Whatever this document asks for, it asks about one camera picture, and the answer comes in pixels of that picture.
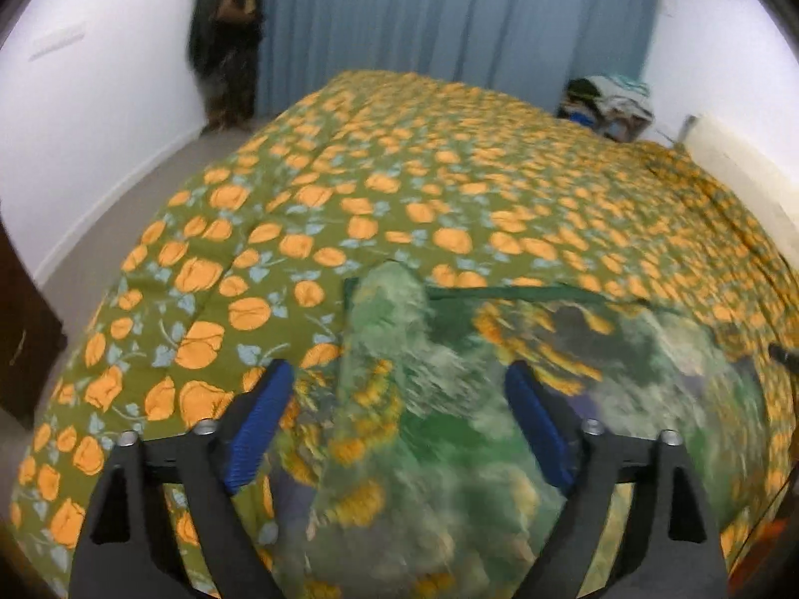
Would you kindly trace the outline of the dark hanging clothes and bags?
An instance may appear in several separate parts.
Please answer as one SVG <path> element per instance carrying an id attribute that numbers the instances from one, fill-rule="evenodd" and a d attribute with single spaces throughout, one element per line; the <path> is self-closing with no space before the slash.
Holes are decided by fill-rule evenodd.
<path id="1" fill-rule="evenodd" d="M 195 0 L 188 62 L 202 94 L 206 134 L 255 116 L 264 0 Z"/>

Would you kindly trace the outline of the white pillow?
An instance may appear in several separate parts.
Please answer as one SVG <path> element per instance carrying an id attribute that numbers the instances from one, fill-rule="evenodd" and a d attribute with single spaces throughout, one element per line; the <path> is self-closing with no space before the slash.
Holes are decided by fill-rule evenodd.
<path id="1" fill-rule="evenodd" d="M 689 116 L 683 139 L 692 160 L 734 192 L 797 268 L 798 187 L 757 149 L 708 116 Z"/>

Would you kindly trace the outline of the blue curtain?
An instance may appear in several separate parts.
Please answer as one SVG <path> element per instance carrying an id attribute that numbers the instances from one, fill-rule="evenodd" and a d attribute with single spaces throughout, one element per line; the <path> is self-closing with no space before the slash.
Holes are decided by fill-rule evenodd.
<path id="1" fill-rule="evenodd" d="M 575 78 L 641 76 L 658 0 L 266 0 L 266 8 L 261 114 L 354 69 L 466 82 L 554 111 Z"/>

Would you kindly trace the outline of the green orange floral bedspread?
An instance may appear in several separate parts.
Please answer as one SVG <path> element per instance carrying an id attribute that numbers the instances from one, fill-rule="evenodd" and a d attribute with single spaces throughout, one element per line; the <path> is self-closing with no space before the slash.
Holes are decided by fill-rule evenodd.
<path id="1" fill-rule="evenodd" d="M 608 141 L 463 84 L 346 72 L 173 189 L 120 250 L 11 492 L 12 540 L 57 597 L 116 439 L 219 418 L 285 360 L 270 337 L 290 309 L 388 261 L 430 287 L 567 286 L 735 327 L 763 387 L 768 460 L 755 513 L 715 517 L 727 565 L 778 508 L 798 380 L 768 347 L 797 340 L 797 270 L 681 147 Z M 234 506 L 274 572 L 259 541 L 270 451 Z"/>

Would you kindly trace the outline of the pile of clothes by curtain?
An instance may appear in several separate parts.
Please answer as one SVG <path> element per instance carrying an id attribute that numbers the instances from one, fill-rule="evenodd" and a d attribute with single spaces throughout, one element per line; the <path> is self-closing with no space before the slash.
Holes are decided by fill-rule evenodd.
<path id="1" fill-rule="evenodd" d="M 621 74 L 594 74 L 570 80 L 557 111 L 613 142 L 634 142 L 653 123 L 654 110 L 646 82 Z"/>

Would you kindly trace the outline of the dark wooden furniture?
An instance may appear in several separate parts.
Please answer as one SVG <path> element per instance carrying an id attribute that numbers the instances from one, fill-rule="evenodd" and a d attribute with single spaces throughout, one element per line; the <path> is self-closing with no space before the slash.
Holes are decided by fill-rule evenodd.
<path id="1" fill-rule="evenodd" d="M 5 227 L 0 235 L 1 408 L 25 429 L 55 360 L 66 347 L 63 324 L 32 280 Z"/>

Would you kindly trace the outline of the green landscape print jacket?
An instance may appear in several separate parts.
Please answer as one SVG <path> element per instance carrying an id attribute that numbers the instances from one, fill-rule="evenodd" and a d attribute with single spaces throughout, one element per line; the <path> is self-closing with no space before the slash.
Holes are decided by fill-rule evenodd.
<path id="1" fill-rule="evenodd" d="M 763 497 L 763 387 L 733 326 L 555 286 L 427 286 L 388 261 L 271 331 L 295 395 L 259 541 L 290 598 L 506 598 L 563 506 L 508 366 L 613 433 L 678 431 L 721 525 Z"/>

